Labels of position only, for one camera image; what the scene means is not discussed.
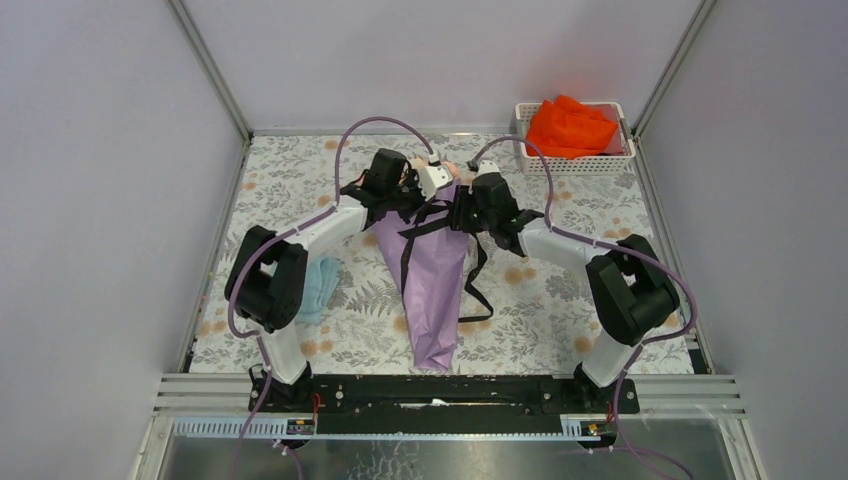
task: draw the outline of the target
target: red fabric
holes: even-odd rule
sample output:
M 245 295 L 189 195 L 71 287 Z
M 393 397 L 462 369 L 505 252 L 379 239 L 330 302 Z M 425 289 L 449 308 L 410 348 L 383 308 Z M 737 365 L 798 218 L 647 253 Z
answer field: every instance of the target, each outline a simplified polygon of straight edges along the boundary
M 577 158 L 603 152 L 617 130 L 601 112 L 561 95 L 555 103 L 545 100 L 530 121 L 527 140 L 545 156 Z M 527 153 L 538 156 L 532 148 Z

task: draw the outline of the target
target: gray wall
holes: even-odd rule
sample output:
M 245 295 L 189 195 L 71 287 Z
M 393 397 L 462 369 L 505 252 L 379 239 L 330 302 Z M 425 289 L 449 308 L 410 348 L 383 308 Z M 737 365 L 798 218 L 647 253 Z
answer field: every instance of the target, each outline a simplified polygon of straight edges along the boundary
M 848 3 L 725 1 L 645 138 L 776 479 L 844 478 Z
M 239 140 L 165 2 L 0 17 L 0 478 L 124 478 Z
M 474 128 L 559 93 L 635 118 L 698 0 L 186 3 L 254 128 Z

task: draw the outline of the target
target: light blue towel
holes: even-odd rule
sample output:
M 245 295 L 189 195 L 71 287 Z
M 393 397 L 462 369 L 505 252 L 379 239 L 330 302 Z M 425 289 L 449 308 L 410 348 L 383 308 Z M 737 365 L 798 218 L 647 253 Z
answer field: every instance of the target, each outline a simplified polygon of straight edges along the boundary
M 341 262 L 332 257 L 318 257 L 309 263 L 303 285 L 303 301 L 294 317 L 295 322 L 321 323 L 321 314 L 339 283 L 339 265 Z

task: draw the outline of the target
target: gray floor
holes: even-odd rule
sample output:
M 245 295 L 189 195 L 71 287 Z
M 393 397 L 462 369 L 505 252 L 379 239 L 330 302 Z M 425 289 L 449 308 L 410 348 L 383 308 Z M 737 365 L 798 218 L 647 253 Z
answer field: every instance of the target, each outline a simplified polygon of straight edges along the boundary
M 655 449 L 685 464 L 700 479 L 733 478 L 717 426 L 709 420 L 625 423 L 638 447 Z M 175 438 L 167 479 L 227 479 L 235 440 Z M 568 454 L 575 443 L 536 441 L 313 441 L 299 449 L 306 479 L 653 479 L 627 453 Z M 291 457 L 269 441 L 245 443 L 239 456 L 239 479 L 297 478 Z M 675 478 L 680 471 L 666 469 Z

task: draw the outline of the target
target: cable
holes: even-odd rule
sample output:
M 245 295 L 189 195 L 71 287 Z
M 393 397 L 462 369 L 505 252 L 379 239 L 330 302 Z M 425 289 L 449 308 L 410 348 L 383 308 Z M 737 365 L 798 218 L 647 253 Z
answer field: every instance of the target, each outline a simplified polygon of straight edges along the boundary
M 542 161 L 542 166 L 545 169 L 545 176 L 548 179 L 548 200 L 545 203 L 545 225 L 547 225 L 548 228 L 552 232 L 559 234 L 559 235 L 562 235 L 563 237 L 570 238 L 572 240 L 577 240 L 579 242 L 587 243 L 589 245 L 595 245 L 595 246 L 598 246 L 598 247 L 601 247 L 601 248 L 606 248 L 608 250 L 615 250 L 615 251 L 621 252 L 625 255 L 630 255 L 632 257 L 636 257 L 636 258 L 650 264 L 654 268 L 659 269 L 660 271 L 662 271 L 666 275 L 668 275 L 672 280 L 674 280 L 675 283 L 677 283 L 680 286 L 681 290 L 683 290 L 683 293 L 686 295 L 686 298 L 689 299 L 689 308 L 690 308 L 690 311 L 691 311 L 691 315 L 689 317 L 689 321 L 686 322 L 686 324 L 683 326 L 683 328 L 681 328 L 680 330 L 678 330 L 676 332 L 668 333 L 668 334 L 665 334 L 665 335 L 659 335 L 657 337 L 653 337 L 653 338 L 649 338 L 647 340 L 643 340 L 641 345 L 639 345 L 633 351 L 633 354 L 630 356 L 630 359 L 627 360 L 627 363 L 625 363 L 624 368 L 621 370 L 621 374 L 619 375 L 618 380 L 615 384 L 615 396 L 613 397 L 613 406 L 612 406 L 613 418 L 615 419 L 616 426 L 618 427 L 618 433 L 621 436 L 621 440 L 624 442 L 624 445 L 627 447 L 627 449 L 630 450 L 633 453 L 633 456 L 636 457 L 637 460 L 639 460 L 639 463 L 641 463 L 645 468 L 647 468 L 648 470 L 650 470 L 651 472 L 653 472 L 654 474 L 656 474 L 660 478 L 669 479 L 669 480 L 676 480 L 674 477 L 666 475 L 665 473 L 661 472 L 659 469 L 657 469 L 653 465 L 649 465 L 642 458 L 642 456 L 640 455 L 639 452 L 640 451 L 652 452 L 651 453 L 652 455 L 660 457 L 660 458 L 665 457 L 665 455 L 663 455 L 659 452 L 653 452 L 653 451 L 647 450 L 647 449 L 638 449 L 636 447 L 633 447 L 633 445 L 630 444 L 630 441 L 627 439 L 627 435 L 624 434 L 624 430 L 621 428 L 621 422 L 619 421 L 618 396 L 621 393 L 621 386 L 624 384 L 624 377 L 627 375 L 627 370 L 633 365 L 634 362 L 636 362 L 636 359 L 639 358 L 639 355 L 642 353 L 642 349 L 645 345 L 649 345 L 651 343 L 656 343 L 656 342 L 660 342 L 660 341 L 663 341 L 663 340 L 669 340 L 669 339 L 672 339 L 672 338 L 680 337 L 682 335 L 689 333 L 689 331 L 692 330 L 695 327 L 695 322 L 698 320 L 698 305 L 695 302 L 695 295 L 692 293 L 692 290 L 689 288 L 689 285 L 677 273 L 675 273 L 670 268 L 668 268 L 667 266 L 660 263 L 655 258 L 652 258 L 648 255 L 645 255 L 642 252 L 637 252 L 636 250 L 633 250 L 633 249 L 630 249 L 630 248 L 627 248 L 627 247 L 622 247 L 621 245 L 618 245 L 618 244 L 615 244 L 615 243 L 598 241 L 598 240 L 589 238 L 585 235 L 580 235 L 579 233 L 569 232 L 567 230 L 563 230 L 563 229 L 557 227 L 556 225 L 554 225 L 553 221 L 551 220 L 551 205 L 553 204 L 553 199 L 554 199 L 554 179 L 553 179 L 553 176 L 551 175 L 551 169 L 550 169 L 550 167 L 548 167 L 548 161 L 545 158 L 545 155 L 542 154 L 542 152 L 535 145 L 533 145 L 532 142 L 529 142 L 529 141 L 527 141 L 527 140 L 525 140 L 521 137 L 517 137 L 517 136 L 506 136 L 506 137 L 496 138 L 496 139 L 492 140 L 491 142 L 487 143 L 477 153 L 477 155 L 474 156 L 474 158 L 471 160 L 470 163 L 476 163 L 477 161 L 480 160 L 480 157 L 482 157 L 483 154 L 486 153 L 486 151 L 488 151 L 490 148 L 492 148 L 492 146 L 494 146 L 494 145 L 496 145 L 500 142 L 505 142 L 505 141 L 521 142 L 521 143 L 527 145 L 528 147 L 532 148 L 533 150 L 535 150 L 536 152 L 539 153 L 539 159 Z M 678 462 L 676 460 L 673 463 L 675 465 L 678 465 Z M 690 472 L 688 469 L 683 468 L 683 471 L 686 472 L 686 474 L 689 476 L 690 479 L 694 478 L 694 476 L 692 475 L 692 472 Z
M 623 452 L 623 453 L 630 453 L 633 456 L 644 455 L 646 457 L 655 457 L 655 458 L 659 458 L 660 460 L 664 460 L 664 461 L 674 465 L 675 467 L 680 469 L 680 471 L 685 473 L 689 478 L 695 478 L 695 475 L 692 473 L 692 471 L 689 470 L 686 467 L 686 465 L 683 465 L 683 463 L 681 463 L 679 460 L 676 460 L 672 457 L 669 457 L 668 455 L 666 455 L 664 453 L 660 453 L 660 452 L 657 452 L 657 451 L 654 451 L 654 450 L 648 450 L 646 448 L 634 447 L 632 450 L 628 449 L 627 447 L 623 447 L 623 448 L 622 447 L 619 447 L 619 448 L 613 448 L 613 447 L 594 448 L 594 449 L 590 449 L 590 452 L 592 454 Z M 587 455 L 587 453 L 586 453 L 586 450 L 567 450 L 565 452 L 560 452 L 560 455 Z
M 262 362 L 263 362 L 263 366 L 265 367 L 265 370 L 267 372 L 267 377 L 266 377 L 266 380 L 265 380 L 265 386 L 262 389 L 262 393 L 257 398 L 256 404 L 254 405 L 253 410 L 250 412 L 250 415 L 248 415 L 247 420 L 245 420 L 244 425 L 242 426 L 241 431 L 239 432 L 239 437 L 238 437 L 238 441 L 236 443 L 236 448 L 235 448 L 235 451 L 233 452 L 233 460 L 232 460 L 232 463 L 230 464 L 230 479 L 231 480 L 233 478 L 235 478 L 235 469 L 236 469 L 236 463 L 238 462 L 238 453 L 239 453 L 239 450 L 241 449 L 241 444 L 244 441 L 244 436 L 247 433 L 247 429 L 250 427 L 250 422 L 253 421 L 253 417 L 256 416 L 256 413 L 259 411 L 259 408 L 262 406 L 262 402 L 265 401 L 265 397 L 268 395 L 268 391 L 271 387 L 271 381 L 272 381 L 271 378 L 273 376 L 273 374 L 271 372 L 271 360 L 270 360 L 270 357 L 268 356 L 268 352 L 265 349 L 265 344 L 262 342 L 262 337 L 260 336 L 259 330 L 249 330 L 247 332 L 240 332 L 236 328 L 236 321 L 235 321 L 236 299 L 238 299 L 239 293 L 241 292 L 241 287 L 242 287 L 242 285 L 244 285 L 244 281 L 247 278 L 247 275 L 250 273 L 250 270 L 253 268 L 253 265 L 255 265 L 257 261 L 259 261 L 259 258 L 262 255 L 264 255 L 265 252 L 267 252 L 274 245 L 276 245 L 276 244 L 282 242 L 283 240 L 285 240 L 286 238 L 294 235 L 295 232 L 304 230 L 306 228 L 311 227 L 312 225 L 315 225 L 316 223 L 318 223 L 321 220 L 329 217 L 330 215 L 332 215 L 333 212 L 336 211 L 336 208 L 338 208 L 339 201 L 341 200 L 341 179 L 340 179 L 339 171 L 340 171 L 340 167 L 341 167 L 342 148 L 344 147 L 344 144 L 347 141 L 347 137 L 349 137 L 350 134 L 353 133 L 354 130 L 356 130 L 357 128 L 359 128 L 363 124 L 366 124 L 366 123 L 369 123 L 369 122 L 376 122 L 376 121 L 394 123 L 394 124 L 400 125 L 401 127 L 409 130 L 410 132 L 412 132 L 413 135 L 418 137 L 418 139 L 421 140 L 422 143 L 424 143 L 424 146 L 427 147 L 427 153 L 429 153 L 431 156 L 434 155 L 433 147 L 430 146 L 430 143 L 427 141 L 427 139 L 424 138 L 417 130 L 415 130 L 414 128 L 412 128 L 411 126 L 409 126 L 408 124 L 406 124 L 406 123 L 404 123 L 400 120 L 396 120 L 396 119 L 390 118 L 390 117 L 368 117 L 368 118 L 362 119 L 362 120 L 354 123 L 353 125 L 351 125 L 350 128 L 347 129 L 347 131 L 345 131 L 344 135 L 342 135 L 342 138 L 339 141 L 339 147 L 336 149 L 336 165 L 335 165 L 336 203 L 334 205 L 332 205 L 330 208 L 328 208 L 327 210 L 325 210 L 324 212 L 322 212 L 321 214 L 317 215 L 315 218 L 307 220 L 307 221 L 303 222 L 302 224 L 298 225 L 297 227 L 289 229 L 285 233 L 277 235 L 276 237 L 274 237 L 273 239 L 271 239 L 267 243 L 262 244 L 262 246 L 260 246 L 255 252 L 253 252 L 253 255 L 251 255 L 247 259 L 247 261 L 244 263 L 244 267 L 242 267 L 241 271 L 239 272 L 238 276 L 236 277 L 236 281 L 233 283 L 233 289 L 232 289 L 232 292 L 230 293 L 230 299 L 231 300 L 230 300 L 229 306 L 227 307 L 227 325 L 230 328 L 230 333 L 232 333 L 233 336 L 236 337 L 236 338 L 244 340 L 244 339 L 248 339 L 248 338 L 251 338 L 251 337 L 256 337 L 256 343 L 259 347 L 259 353 L 262 355 Z
M 338 148 L 336 148 L 336 177 L 335 177 L 335 180 L 336 180 L 336 204 L 338 204 L 339 200 L 341 199 L 342 186 L 341 186 L 341 180 L 339 178 L 340 177 L 339 169 L 340 169 L 341 164 L 342 164 L 342 148 L 344 148 L 344 144 L 347 141 L 347 137 L 349 137 L 350 134 L 353 133 L 354 130 L 356 130 L 357 128 L 361 127 L 362 125 L 365 125 L 366 123 L 370 123 L 370 122 L 389 122 L 389 123 L 394 123 L 395 125 L 400 125 L 401 127 L 409 130 L 410 133 L 412 133 L 413 135 L 418 137 L 419 140 L 421 140 L 421 143 L 423 143 L 424 146 L 427 147 L 427 153 L 428 154 L 430 154 L 432 156 L 435 153 L 433 151 L 433 147 L 430 146 L 430 142 L 428 142 L 427 139 L 424 138 L 424 136 L 421 135 L 418 132 L 418 130 L 412 128 L 412 126 L 408 125 L 407 123 L 401 122 L 400 120 L 397 120 L 397 119 L 391 118 L 391 117 L 363 118 L 362 120 L 351 125 L 350 128 L 348 128 L 347 131 L 345 131 L 345 133 L 342 134 L 342 139 L 339 140 L 339 146 L 338 146 Z

